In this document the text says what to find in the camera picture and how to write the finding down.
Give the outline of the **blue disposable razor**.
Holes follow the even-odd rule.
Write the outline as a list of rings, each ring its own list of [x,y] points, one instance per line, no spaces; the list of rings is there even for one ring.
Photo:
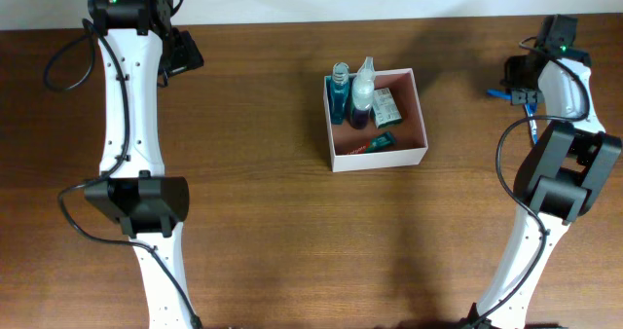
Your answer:
[[[487,95],[510,101],[512,96],[509,93],[498,90],[487,90]]]

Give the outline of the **blue white toothbrush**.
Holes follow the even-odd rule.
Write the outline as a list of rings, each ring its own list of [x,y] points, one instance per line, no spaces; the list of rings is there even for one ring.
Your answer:
[[[538,130],[537,130],[536,120],[532,120],[531,117],[533,117],[536,114],[537,104],[527,103],[524,105],[524,110],[525,110],[526,117],[530,118],[530,120],[528,121],[528,125],[529,125],[529,131],[530,131],[531,145],[534,146],[538,140]]]

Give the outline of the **green white soap box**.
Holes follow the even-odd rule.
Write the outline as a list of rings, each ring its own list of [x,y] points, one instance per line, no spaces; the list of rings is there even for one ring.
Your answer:
[[[385,128],[402,122],[402,116],[389,88],[374,90],[372,119],[376,128]]]

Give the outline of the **red green toothpaste tube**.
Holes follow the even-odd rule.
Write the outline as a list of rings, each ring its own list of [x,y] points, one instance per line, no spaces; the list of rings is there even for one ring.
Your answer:
[[[394,146],[395,144],[396,144],[396,139],[394,135],[391,132],[386,131],[383,134],[372,139],[367,144],[361,145],[349,151],[348,155],[376,153],[387,147]]]

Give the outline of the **clear purple spray bottle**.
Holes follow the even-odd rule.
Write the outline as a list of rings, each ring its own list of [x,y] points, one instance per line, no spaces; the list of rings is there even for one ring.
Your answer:
[[[349,122],[355,129],[367,126],[374,99],[376,73],[374,59],[367,56],[351,83]]]

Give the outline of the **blue mouthwash bottle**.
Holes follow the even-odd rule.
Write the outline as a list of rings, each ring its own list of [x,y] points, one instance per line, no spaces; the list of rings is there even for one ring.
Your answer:
[[[333,125],[341,125],[345,119],[349,94],[349,67],[345,62],[333,66],[330,78],[330,119]]]

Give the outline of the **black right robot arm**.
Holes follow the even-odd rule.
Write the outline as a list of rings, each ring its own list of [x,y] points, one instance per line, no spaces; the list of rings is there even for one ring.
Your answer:
[[[532,294],[555,246],[598,198],[622,153],[622,140],[599,121],[590,93],[592,61],[574,47],[577,18],[546,17],[537,35],[509,57],[502,84],[514,105],[541,103],[547,127],[532,144],[513,184],[513,230],[491,285],[462,328],[524,328]]]

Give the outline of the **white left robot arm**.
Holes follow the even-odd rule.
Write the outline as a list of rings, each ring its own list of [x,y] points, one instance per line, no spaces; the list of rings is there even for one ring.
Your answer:
[[[105,77],[105,144],[86,200],[137,258],[149,327],[200,328],[189,296],[182,232],[190,207],[183,177],[165,173],[157,91],[169,77],[203,65],[186,31],[171,24],[183,0],[88,0],[89,28]]]

